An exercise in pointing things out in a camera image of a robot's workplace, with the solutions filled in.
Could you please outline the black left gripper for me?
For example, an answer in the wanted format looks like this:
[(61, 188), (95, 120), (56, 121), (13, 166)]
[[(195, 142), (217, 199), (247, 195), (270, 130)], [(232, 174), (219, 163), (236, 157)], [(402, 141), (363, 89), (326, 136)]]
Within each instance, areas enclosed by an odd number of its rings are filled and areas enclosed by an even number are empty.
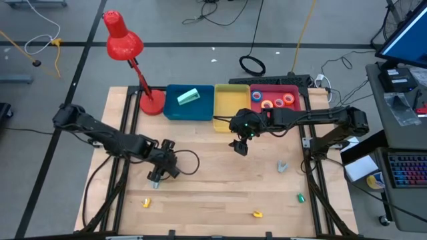
[(164, 172), (177, 173), (177, 157), (171, 149), (154, 149), (149, 155), (149, 162), (154, 165), (153, 171), (150, 171), (147, 175), (147, 179), (155, 182), (161, 181)]

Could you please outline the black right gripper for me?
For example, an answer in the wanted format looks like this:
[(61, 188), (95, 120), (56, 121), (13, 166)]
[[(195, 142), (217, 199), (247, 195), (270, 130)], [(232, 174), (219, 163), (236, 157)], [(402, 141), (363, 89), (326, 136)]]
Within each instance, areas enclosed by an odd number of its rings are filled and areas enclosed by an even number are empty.
[[(232, 117), (229, 124), (229, 129), (232, 133), (236, 133), (240, 139), (252, 139), (259, 137), (261, 133), (268, 130), (268, 116), (265, 113), (258, 113), (250, 109), (240, 109), (236, 116)], [(248, 154), (248, 146), (245, 142), (233, 140), (230, 147), (235, 149), (235, 152), (246, 156)]]

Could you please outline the mint green stapler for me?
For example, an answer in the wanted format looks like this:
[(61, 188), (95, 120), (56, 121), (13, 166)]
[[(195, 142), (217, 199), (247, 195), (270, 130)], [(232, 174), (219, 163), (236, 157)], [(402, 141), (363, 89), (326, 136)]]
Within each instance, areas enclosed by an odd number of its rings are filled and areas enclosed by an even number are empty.
[(177, 102), (179, 105), (184, 105), (186, 103), (195, 101), (200, 98), (199, 92), (196, 88), (193, 88), (177, 98)]

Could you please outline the yellow plastic bin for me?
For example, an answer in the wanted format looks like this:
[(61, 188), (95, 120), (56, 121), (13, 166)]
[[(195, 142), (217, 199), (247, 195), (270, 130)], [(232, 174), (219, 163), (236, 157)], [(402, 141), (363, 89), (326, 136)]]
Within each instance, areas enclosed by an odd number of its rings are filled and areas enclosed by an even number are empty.
[(240, 109), (251, 107), (250, 86), (242, 84), (217, 84), (214, 88), (213, 115), (234, 116)]

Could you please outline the pink red plastic bin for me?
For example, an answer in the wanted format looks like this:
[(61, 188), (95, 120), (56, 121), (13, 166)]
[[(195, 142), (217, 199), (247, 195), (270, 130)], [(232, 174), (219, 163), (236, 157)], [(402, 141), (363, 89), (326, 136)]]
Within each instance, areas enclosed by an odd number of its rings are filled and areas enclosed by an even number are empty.
[(264, 100), (270, 100), (274, 104), (275, 99), (282, 99), (285, 93), (291, 93), (295, 101), (292, 105), (286, 105), (282, 108), (289, 108), (292, 110), (299, 111), (300, 107), (300, 98), (298, 87), (295, 85), (258, 85), (253, 84), (250, 86), (250, 91), (261, 91), (262, 92), (262, 100), (260, 102), (251, 102), (251, 109), (253, 111), (260, 112), (262, 110), (261, 103)]

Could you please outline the black perforated metal case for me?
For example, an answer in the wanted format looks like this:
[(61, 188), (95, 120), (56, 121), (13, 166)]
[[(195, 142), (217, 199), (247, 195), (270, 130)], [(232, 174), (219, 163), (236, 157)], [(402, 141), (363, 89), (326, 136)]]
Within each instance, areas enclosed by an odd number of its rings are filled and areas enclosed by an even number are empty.
[(296, 85), (297, 87), (309, 87), (312, 84), (312, 80), (309, 75), (284, 75), (273, 77), (234, 78), (230, 79), (228, 83), (243, 85)]

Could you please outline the white power adapter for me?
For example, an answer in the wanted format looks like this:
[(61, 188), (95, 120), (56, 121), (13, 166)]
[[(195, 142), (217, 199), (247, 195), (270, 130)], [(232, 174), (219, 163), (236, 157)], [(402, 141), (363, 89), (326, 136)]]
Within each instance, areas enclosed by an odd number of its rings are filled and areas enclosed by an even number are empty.
[(320, 73), (315, 78), (314, 85), (316, 88), (323, 88), (322, 83), (324, 81), (327, 83), (327, 85), (324, 87), (324, 89), (328, 92), (328, 102), (330, 103), (332, 100), (332, 94), (331, 94), (332, 85), (330, 83), (330, 80), (325, 75)]

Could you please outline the white cardboard box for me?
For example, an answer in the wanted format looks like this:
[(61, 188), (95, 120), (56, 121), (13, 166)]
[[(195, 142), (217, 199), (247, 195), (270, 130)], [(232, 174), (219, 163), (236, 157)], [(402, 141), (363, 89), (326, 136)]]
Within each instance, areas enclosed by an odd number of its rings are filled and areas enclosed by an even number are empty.
[(369, 155), (345, 165), (344, 168), (351, 182), (355, 182), (378, 170), (376, 162)]

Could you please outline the red desk lamp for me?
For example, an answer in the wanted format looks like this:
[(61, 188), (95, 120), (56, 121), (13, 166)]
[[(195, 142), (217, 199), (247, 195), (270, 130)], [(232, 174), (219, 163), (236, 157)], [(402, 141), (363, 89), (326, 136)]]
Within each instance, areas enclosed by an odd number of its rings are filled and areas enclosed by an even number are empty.
[(116, 61), (127, 61), (136, 72), (144, 94), (139, 98), (139, 107), (147, 115), (159, 115), (165, 105), (165, 94), (152, 90), (138, 67), (136, 57), (143, 51), (144, 44), (139, 36), (130, 31), (119, 11), (109, 10), (103, 14), (103, 22), (109, 32), (107, 54)]

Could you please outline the yellow and blue roll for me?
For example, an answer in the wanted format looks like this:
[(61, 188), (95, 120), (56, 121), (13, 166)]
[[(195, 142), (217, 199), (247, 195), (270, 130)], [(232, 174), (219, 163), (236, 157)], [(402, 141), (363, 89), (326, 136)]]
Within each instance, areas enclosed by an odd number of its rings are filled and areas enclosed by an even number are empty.
[(382, 172), (373, 173), (366, 178), (366, 183), (371, 189), (384, 189), (386, 187)]

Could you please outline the black caster foot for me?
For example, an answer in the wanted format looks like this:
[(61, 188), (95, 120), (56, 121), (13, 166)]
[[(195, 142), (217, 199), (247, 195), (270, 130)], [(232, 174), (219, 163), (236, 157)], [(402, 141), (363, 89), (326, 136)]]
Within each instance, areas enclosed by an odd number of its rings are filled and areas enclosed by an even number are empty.
[(0, 126), (2, 126), (6, 120), (12, 118), (13, 111), (9, 103), (0, 103)]

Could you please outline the clear plastic bag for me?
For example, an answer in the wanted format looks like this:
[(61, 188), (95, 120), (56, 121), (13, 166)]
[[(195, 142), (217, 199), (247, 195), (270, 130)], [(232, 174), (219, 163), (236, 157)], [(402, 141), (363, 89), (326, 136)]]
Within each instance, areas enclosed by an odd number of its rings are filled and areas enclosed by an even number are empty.
[(409, 105), (405, 94), (385, 93), (384, 100), (401, 127), (422, 123)]

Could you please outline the grey metal base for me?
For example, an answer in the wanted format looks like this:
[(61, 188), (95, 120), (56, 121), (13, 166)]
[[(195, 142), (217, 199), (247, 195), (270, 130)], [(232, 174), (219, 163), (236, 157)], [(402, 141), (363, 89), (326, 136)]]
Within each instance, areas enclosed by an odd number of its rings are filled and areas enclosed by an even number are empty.
[(0, 74), (0, 83), (25, 83), (32, 84), (33, 78), (30, 75), (2, 75)]
[(62, 7), (67, 6), (66, 0), (0, 0), (11, 8), (18, 8), (22, 5), (32, 5), (33, 7), (37, 5), (61, 5)]

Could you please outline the backlit rainbow keyboard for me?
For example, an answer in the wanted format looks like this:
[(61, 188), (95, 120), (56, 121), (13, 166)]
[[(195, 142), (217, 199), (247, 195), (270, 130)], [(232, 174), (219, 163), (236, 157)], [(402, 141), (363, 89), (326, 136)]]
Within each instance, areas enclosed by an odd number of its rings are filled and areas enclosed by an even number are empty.
[(385, 163), (394, 188), (427, 188), (427, 153), (389, 152)]

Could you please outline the small black box computer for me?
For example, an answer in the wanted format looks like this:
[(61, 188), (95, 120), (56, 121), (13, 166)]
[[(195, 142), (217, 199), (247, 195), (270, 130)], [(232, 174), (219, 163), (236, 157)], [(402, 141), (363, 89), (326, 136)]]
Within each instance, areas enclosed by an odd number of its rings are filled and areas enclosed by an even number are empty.
[(408, 68), (382, 70), (379, 80), (386, 93), (406, 93), (418, 86)]

